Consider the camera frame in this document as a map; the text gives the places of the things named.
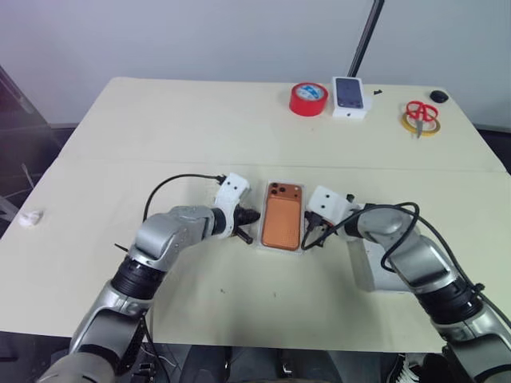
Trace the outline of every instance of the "red tape roll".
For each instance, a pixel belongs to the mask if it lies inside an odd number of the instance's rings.
[[[291,89],[289,109],[300,116],[317,116],[327,104],[328,91],[314,82],[302,82]]]

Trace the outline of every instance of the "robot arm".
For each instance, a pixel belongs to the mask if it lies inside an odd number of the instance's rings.
[[[346,232],[387,251],[411,220],[405,212],[375,209],[353,220]],[[476,382],[511,381],[509,329],[436,243],[414,230],[389,262],[447,342],[443,351],[456,374]]]
[[[144,338],[141,319],[179,253],[212,235],[238,235],[251,242],[240,226],[255,222],[259,213],[238,204],[248,189],[248,182],[232,173],[214,208],[174,207],[146,219],[117,273],[75,331],[69,355],[39,382],[114,382],[116,375],[130,370]]]

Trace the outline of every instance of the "black knob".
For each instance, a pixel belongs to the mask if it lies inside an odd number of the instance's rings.
[[[442,92],[441,90],[434,90],[430,94],[430,99],[434,102],[437,102],[439,104],[442,104],[449,100],[449,96],[445,92]]]

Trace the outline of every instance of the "white wall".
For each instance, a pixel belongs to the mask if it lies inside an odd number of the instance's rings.
[[[0,65],[51,123],[111,77],[329,81],[372,0],[3,0]],[[386,0],[359,76],[446,87],[473,122],[511,127],[510,0]]]
[[[511,128],[510,4],[387,0],[358,75],[443,86],[473,123]]]
[[[3,0],[0,65],[51,123],[115,76],[329,81],[371,0]]]

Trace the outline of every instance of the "smartphone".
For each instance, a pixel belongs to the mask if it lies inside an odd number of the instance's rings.
[[[295,251],[300,246],[302,187],[272,183],[268,186],[264,213],[264,246]]]
[[[337,105],[342,108],[363,109],[362,83],[358,78],[341,77],[335,79]]]

